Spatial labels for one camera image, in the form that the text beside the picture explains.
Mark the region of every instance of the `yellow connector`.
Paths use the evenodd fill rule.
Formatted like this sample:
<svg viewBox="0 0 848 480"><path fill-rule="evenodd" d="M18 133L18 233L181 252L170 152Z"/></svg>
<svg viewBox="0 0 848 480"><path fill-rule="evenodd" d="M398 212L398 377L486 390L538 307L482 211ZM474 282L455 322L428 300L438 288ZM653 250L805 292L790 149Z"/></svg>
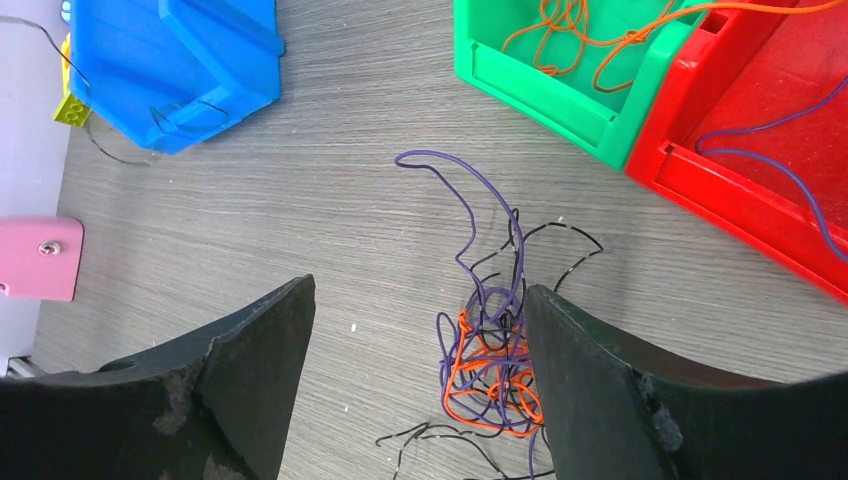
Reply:
<svg viewBox="0 0 848 480"><path fill-rule="evenodd" d="M66 57L71 57L71 34L65 38L64 43L62 43L62 54ZM62 59L62 90L65 93L65 97L62 98L62 103L59 104L59 108L56 109L56 113L53 114L53 120L59 123L66 123L72 127L82 127L85 125L86 120L88 120L88 116L91 115L91 109L88 108L84 103L80 102L74 94L71 93L70 89L70 68L71 66L68 64L65 59Z"/></svg>
<svg viewBox="0 0 848 480"><path fill-rule="evenodd" d="M56 113L53 114L53 120L67 123L72 127L82 127L89 115L91 115L91 109L68 92L62 99L62 103L59 104L59 108L56 109Z"/></svg>

